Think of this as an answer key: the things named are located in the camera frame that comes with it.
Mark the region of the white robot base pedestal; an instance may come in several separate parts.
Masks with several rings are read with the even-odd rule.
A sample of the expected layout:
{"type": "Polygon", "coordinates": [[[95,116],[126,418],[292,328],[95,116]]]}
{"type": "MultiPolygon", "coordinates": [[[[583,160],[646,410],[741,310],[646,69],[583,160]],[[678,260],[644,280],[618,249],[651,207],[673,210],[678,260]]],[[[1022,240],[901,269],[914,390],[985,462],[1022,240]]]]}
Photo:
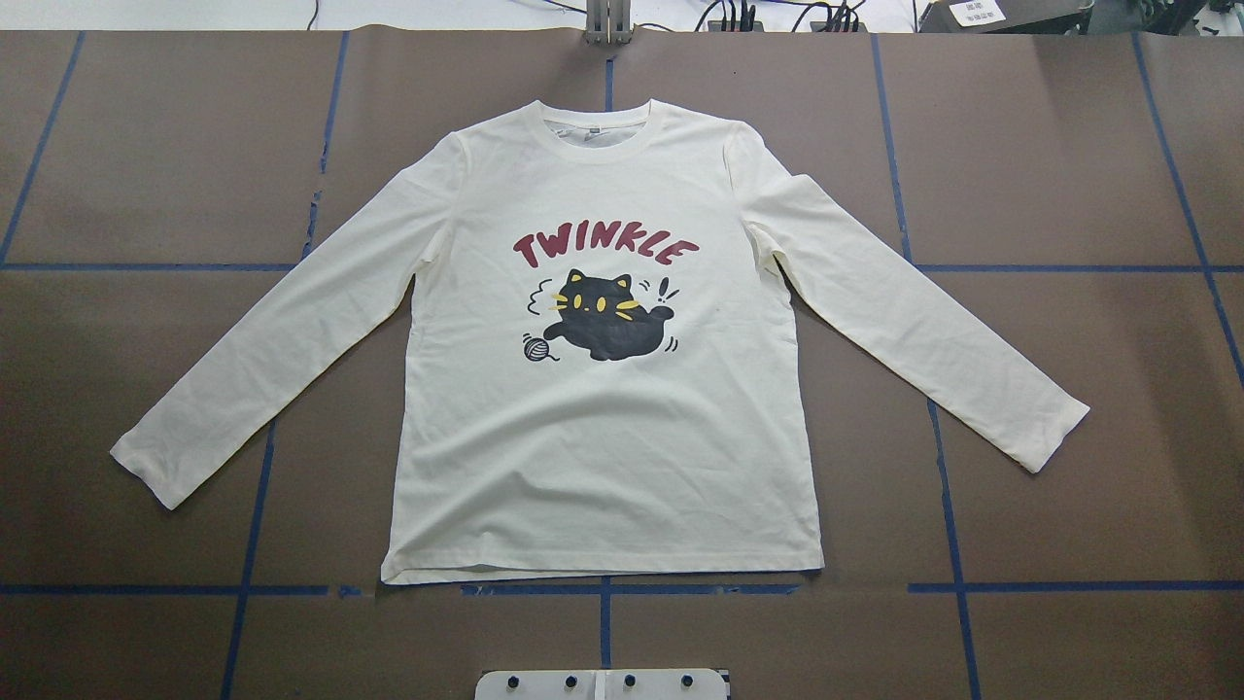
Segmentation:
{"type": "Polygon", "coordinates": [[[495,670],[475,699],[731,699],[729,671],[712,668],[495,670]]]}

